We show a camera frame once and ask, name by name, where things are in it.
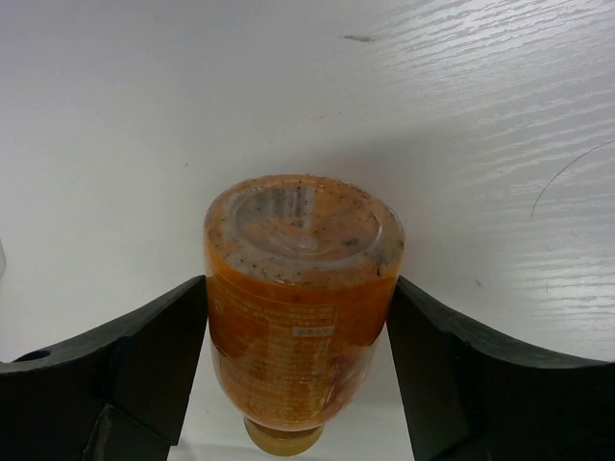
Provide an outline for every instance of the yellow bottle cap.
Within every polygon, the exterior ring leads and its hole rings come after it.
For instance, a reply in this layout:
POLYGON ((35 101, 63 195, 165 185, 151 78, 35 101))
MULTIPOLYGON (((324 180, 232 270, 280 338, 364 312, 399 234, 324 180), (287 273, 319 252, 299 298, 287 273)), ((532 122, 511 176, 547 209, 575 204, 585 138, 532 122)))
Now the yellow bottle cap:
POLYGON ((285 432, 258 425, 247 418, 244 424, 257 447, 275 456, 294 456, 309 449, 320 438, 323 426, 297 432, 285 432))

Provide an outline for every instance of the orange sauce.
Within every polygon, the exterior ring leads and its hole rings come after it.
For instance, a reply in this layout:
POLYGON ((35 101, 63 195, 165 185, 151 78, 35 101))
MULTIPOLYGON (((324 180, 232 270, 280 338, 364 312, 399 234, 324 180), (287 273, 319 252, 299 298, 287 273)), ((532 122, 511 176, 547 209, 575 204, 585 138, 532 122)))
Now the orange sauce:
POLYGON ((343 182, 267 177, 214 202, 204 240, 222 388, 259 425, 323 425, 369 370, 404 252, 399 222, 343 182))

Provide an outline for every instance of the black spice specks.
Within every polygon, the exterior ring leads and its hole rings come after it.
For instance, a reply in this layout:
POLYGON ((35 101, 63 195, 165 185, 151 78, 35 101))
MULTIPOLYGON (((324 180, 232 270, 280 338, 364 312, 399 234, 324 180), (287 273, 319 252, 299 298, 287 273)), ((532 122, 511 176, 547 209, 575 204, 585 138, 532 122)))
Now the black spice specks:
POLYGON ((357 238, 349 238, 348 240, 344 240, 342 242, 342 245, 345 247, 355 247, 356 245, 358 245, 358 239, 357 238))

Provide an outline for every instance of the bottle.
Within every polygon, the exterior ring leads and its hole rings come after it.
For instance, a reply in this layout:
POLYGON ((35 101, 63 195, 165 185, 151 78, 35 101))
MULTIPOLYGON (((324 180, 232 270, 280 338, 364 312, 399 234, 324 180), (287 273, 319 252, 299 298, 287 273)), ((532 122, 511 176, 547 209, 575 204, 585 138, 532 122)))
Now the bottle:
POLYGON ((204 247, 213 367, 261 449, 305 451, 350 403, 370 368, 404 245, 388 206, 334 179, 263 177, 211 204, 204 247))

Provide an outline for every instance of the white wood grain surface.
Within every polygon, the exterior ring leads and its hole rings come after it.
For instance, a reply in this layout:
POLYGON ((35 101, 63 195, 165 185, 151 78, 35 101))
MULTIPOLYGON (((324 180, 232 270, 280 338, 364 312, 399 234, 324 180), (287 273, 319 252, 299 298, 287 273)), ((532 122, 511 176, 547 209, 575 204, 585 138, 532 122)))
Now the white wood grain surface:
POLYGON ((288 171, 390 203, 443 303, 615 359, 613 1, 4 0, 0 58, 0 360, 201 273, 209 202, 288 171))

